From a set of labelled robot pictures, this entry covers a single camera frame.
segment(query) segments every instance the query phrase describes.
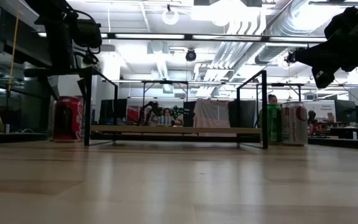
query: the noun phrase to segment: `sign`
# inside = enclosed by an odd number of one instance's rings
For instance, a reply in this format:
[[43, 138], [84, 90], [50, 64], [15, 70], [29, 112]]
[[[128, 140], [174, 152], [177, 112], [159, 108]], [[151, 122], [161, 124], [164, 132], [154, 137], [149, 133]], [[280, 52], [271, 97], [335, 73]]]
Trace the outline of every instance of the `sign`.
[[316, 113], [315, 119], [319, 122], [336, 122], [335, 102], [304, 102], [306, 109]]

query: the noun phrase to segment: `security camera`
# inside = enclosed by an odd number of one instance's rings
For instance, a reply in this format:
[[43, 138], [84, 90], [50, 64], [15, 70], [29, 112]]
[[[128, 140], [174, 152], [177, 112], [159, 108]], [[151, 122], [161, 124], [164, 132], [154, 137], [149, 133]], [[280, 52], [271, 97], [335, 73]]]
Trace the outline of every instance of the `security camera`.
[[186, 54], [186, 60], [188, 62], [194, 62], [197, 58], [196, 52], [194, 49], [188, 49]]

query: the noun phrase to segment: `wooden floor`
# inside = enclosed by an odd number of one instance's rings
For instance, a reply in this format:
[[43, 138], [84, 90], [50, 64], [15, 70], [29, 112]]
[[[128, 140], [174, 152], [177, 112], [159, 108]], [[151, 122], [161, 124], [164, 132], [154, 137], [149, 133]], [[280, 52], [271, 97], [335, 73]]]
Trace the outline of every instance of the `wooden floor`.
[[358, 224], [358, 150], [2, 144], [0, 223]]

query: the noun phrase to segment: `robotic arm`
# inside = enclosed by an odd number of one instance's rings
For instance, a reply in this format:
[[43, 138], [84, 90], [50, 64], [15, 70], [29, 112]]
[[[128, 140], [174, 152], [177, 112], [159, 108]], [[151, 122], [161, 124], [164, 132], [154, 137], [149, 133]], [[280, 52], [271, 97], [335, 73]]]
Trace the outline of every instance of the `robotic arm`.
[[[146, 109], [146, 107], [151, 106], [151, 110], [147, 113], [146, 116], [146, 120], [144, 121], [144, 110]], [[147, 125], [149, 123], [149, 119], [151, 117], [151, 113], [154, 113], [156, 116], [160, 116], [161, 115], [161, 109], [158, 107], [158, 103], [157, 102], [153, 102], [150, 101], [149, 103], [147, 103], [146, 105], [144, 105], [139, 112], [139, 120], [137, 122], [138, 125]]]
[[358, 9], [348, 7], [334, 16], [325, 28], [325, 43], [290, 52], [288, 63], [301, 62], [312, 67], [316, 86], [326, 88], [338, 69], [351, 72], [358, 67]]
[[[100, 53], [102, 38], [100, 24], [87, 13], [74, 10], [65, 0], [25, 0], [26, 3], [39, 14], [36, 24], [44, 25], [50, 48], [52, 68], [55, 70], [68, 70], [78, 68], [74, 63], [74, 55], [84, 58], [84, 63], [97, 64], [94, 54]], [[79, 19], [84, 14], [89, 19]], [[73, 41], [85, 54], [73, 52]]]

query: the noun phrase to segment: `green object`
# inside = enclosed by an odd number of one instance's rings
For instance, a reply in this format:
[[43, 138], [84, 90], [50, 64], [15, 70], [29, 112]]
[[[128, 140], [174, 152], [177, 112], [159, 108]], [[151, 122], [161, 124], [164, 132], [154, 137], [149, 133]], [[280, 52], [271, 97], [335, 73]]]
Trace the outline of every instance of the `green object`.
[[[262, 126], [262, 113], [259, 116]], [[281, 142], [281, 107], [280, 105], [267, 105], [267, 139], [269, 142]]]

